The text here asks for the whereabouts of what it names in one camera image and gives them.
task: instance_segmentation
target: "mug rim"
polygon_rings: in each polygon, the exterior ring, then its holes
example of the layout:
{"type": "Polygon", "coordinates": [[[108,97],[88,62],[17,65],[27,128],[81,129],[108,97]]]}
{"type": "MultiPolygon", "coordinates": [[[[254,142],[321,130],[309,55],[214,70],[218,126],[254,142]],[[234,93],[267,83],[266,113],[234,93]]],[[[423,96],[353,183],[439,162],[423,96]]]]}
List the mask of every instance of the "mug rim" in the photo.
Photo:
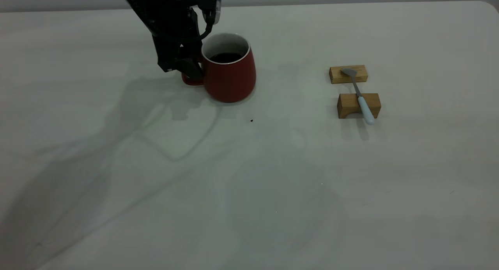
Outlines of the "mug rim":
{"type": "Polygon", "coordinates": [[[221,33],[216,33],[216,34],[213,34],[211,35],[208,39],[206,39],[206,42],[203,43],[203,45],[201,46],[201,55],[203,56],[203,58],[205,58],[205,60],[208,60],[209,62],[213,63],[213,64],[218,64],[218,65],[230,65],[230,64],[234,64],[234,63],[237,63],[237,62],[240,62],[241,60],[245,59],[248,54],[250,54],[250,51],[251,51],[251,44],[250,44],[250,41],[248,41],[248,39],[246,39],[245,37],[237,34],[237,33],[227,33],[227,32],[221,32],[221,33]],[[233,61],[233,62],[228,62],[228,63],[220,63],[220,62],[214,62],[213,60],[210,60],[206,55],[205,55],[205,51],[204,51],[204,46],[205,44],[211,40],[212,38],[214,38],[215,36],[219,36],[219,35],[235,35],[235,36],[238,36],[238,37],[241,37],[247,44],[248,44],[248,50],[246,51],[245,55],[243,55],[242,58],[236,60],[236,61],[233,61]]]}

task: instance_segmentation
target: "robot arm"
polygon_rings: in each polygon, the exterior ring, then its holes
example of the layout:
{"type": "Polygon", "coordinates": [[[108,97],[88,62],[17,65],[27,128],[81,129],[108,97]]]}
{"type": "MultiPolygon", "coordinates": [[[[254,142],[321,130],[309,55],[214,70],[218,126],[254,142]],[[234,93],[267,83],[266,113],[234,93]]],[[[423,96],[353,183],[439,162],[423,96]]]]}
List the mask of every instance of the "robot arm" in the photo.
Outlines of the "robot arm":
{"type": "Polygon", "coordinates": [[[178,70],[193,80],[203,77],[198,59],[201,40],[218,22],[221,0],[127,0],[137,16],[150,30],[157,53],[157,63],[168,72],[178,70]],[[198,16],[203,12],[206,30],[200,35],[198,16]]]}

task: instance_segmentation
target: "mug handle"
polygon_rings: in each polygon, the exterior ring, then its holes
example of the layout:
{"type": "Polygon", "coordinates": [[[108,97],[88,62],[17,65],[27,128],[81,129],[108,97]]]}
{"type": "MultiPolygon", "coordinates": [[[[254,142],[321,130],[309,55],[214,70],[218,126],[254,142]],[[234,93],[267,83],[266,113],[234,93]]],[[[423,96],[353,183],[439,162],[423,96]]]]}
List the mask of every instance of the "mug handle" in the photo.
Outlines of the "mug handle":
{"type": "Polygon", "coordinates": [[[203,80],[191,80],[191,78],[187,77],[184,73],[182,73],[182,80],[186,85],[202,85],[203,80]]]}

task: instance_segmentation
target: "wooden block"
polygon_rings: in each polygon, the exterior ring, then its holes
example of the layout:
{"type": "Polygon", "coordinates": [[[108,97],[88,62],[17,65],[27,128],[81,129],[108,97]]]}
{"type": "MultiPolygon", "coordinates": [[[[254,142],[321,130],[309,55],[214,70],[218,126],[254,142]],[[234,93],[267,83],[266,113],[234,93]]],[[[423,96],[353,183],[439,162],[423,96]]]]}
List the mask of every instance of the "wooden block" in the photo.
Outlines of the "wooden block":
{"type": "MultiPolygon", "coordinates": [[[[362,94],[362,96],[366,100],[374,118],[378,118],[379,110],[381,110],[378,94],[362,94]]],[[[357,94],[340,94],[337,107],[340,119],[346,118],[351,113],[362,113],[357,101],[357,94]]]]}
{"type": "Polygon", "coordinates": [[[357,71],[357,76],[355,76],[355,81],[365,82],[367,81],[367,70],[365,65],[350,65],[350,66],[338,66],[329,68],[329,77],[331,78],[331,83],[351,83],[352,78],[347,74],[342,72],[343,68],[351,68],[357,71]]]}

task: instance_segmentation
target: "spoon head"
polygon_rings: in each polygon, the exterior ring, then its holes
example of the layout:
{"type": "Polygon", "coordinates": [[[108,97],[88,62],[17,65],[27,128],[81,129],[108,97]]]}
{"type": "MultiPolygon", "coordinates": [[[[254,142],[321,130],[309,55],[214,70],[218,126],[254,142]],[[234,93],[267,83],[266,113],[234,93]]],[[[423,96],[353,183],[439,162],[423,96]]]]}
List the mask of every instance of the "spoon head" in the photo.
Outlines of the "spoon head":
{"type": "Polygon", "coordinates": [[[357,71],[351,68],[343,68],[342,72],[347,74],[350,77],[355,77],[357,75],[357,71]]]}

